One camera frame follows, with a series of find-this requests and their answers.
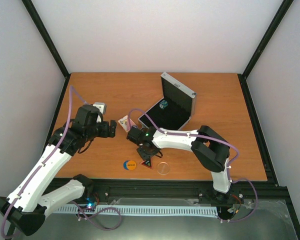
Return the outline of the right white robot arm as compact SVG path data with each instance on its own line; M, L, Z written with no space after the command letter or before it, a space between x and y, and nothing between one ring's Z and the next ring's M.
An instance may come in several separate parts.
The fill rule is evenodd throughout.
M211 172L213 189L221 194L229 192L231 180L228 171L230 144L212 128L203 125L190 131L164 128L131 128L127 138L139 146L140 156L148 161L162 149L191 152L199 163Z

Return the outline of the aluminium poker case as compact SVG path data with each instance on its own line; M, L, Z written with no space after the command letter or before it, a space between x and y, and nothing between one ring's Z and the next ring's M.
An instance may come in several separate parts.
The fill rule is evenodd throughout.
M166 72L160 77L163 97L138 121L147 128L156 125L168 130L181 130L194 115L197 93ZM162 100L168 102L165 109L159 107Z

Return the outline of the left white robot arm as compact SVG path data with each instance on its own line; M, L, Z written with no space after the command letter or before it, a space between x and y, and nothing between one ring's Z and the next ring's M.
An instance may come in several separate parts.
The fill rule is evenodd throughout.
M95 138L113 138L117 123L104 121L106 104L84 104L75 118L58 128L48 141L42 156L7 197L0 196L0 213L21 233L31 236L58 208L81 199L91 207L97 202L94 182L78 174L67 184L45 194L59 170L75 155L84 153Z

